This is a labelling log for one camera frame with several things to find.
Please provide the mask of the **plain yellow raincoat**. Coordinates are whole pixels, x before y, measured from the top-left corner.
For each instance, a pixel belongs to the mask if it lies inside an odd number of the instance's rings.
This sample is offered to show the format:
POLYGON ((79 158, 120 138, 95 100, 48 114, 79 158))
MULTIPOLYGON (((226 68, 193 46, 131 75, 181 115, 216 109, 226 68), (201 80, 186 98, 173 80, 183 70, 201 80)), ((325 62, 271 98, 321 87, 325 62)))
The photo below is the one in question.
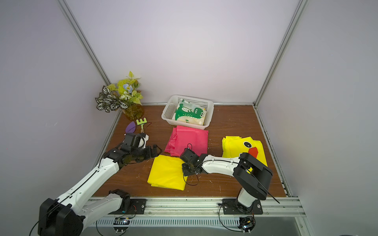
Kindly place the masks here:
POLYGON ((184 177, 182 164, 184 161, 178 157, 155 157, 147 183, 152 187, 184 191, 187 177, 184 177))

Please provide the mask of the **pink raincoat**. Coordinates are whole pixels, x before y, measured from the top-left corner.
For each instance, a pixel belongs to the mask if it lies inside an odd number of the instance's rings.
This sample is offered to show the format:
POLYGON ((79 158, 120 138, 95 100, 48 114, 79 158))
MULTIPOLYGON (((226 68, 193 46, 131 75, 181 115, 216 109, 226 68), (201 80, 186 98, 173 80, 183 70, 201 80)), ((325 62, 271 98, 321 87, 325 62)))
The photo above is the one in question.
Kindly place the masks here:
POLYGON ((197 155, 205 154, 208 151, 208 135, 207 130, 186 126, 174 127, 164 151, 171 156, 179 157, 184 149, 189 147, 197 155))

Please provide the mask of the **white plastic basket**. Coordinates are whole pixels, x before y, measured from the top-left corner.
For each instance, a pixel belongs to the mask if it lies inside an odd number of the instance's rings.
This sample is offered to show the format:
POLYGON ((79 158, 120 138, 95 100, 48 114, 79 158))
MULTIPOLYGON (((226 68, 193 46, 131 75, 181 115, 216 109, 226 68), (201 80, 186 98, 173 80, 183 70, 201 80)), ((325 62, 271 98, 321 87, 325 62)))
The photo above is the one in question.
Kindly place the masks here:
POLYGON ((173 95, 163 109, 161 118, 170 125, 204 130, 210 125, 214 102, 206 99, 173 95))

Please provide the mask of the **dinosaur print raincoat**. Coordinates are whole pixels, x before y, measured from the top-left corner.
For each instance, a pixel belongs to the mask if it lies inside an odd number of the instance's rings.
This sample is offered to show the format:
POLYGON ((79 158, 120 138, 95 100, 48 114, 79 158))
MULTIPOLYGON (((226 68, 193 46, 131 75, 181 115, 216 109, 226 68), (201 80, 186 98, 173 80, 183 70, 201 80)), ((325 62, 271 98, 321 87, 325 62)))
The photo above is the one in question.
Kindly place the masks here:
POLYGON ((204 125, 206 115, 207 111, 204 108, 182 99, 178 103, 172 120, 188 124, 204 125))

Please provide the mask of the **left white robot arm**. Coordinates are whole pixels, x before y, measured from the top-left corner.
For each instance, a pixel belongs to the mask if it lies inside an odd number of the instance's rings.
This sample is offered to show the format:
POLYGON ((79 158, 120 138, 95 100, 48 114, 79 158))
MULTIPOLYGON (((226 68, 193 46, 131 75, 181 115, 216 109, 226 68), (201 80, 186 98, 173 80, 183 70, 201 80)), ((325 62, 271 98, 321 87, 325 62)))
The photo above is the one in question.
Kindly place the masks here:
POLYGON ((109 194, 88 205, 88 200, 100 187, 123 167, 159 156, 162 149, 157 145, 147 145, 149 137, 145 133, 127 133, 123 141, 108 151, 99 163, 74 187, 57 199, 48 198, 39 208, 38 222, 35 224, 40 236, 79 236, 91 224, 109 213, 118 210, 129 213, 130 194, 112 190, 109 194))

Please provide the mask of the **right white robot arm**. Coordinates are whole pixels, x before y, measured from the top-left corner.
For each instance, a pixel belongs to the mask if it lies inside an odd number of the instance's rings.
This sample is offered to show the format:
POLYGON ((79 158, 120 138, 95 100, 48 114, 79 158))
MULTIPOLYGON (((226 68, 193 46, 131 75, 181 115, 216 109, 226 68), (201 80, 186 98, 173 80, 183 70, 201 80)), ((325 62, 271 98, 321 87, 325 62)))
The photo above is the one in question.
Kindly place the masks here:
POLYGON ((199 174, 222 174, 234 177, 242 186, 235 207, 240 212, 251 212, 257 200, 271 196, 268 189, 273 177, 272 170, 247 152, 238 157, 225 158, 209 154, 198 156, 189 148, 181 154, 183 176, 199 174))

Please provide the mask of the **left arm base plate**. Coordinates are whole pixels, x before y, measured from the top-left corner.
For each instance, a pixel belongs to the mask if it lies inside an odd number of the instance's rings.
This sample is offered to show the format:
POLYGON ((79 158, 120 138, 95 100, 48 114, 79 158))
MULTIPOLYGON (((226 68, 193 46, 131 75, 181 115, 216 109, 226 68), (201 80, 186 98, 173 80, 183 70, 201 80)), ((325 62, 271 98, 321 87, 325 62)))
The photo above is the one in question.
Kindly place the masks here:
POLYGON ((118 209, 110 214, 131 214, 131 215, 143 215, 146 208, 147 199, 136 198, 131 199, 129 206, 126 209, 118 209))

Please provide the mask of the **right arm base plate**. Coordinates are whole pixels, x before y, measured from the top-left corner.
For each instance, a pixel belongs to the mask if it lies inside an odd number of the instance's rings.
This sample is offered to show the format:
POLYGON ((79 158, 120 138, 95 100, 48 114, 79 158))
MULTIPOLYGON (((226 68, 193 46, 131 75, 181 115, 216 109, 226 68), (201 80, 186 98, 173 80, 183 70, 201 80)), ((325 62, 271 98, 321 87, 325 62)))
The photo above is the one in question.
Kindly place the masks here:
POLYGON ((223 208, 223 214, 226 215, 262 215, 263 214, 263 209, 260 200, 254 200, 252 202, 252 205, 247 207, 242 205, 237 201, 237 199, 233 198, 225 198, 222 199, 221 206, 223 208))

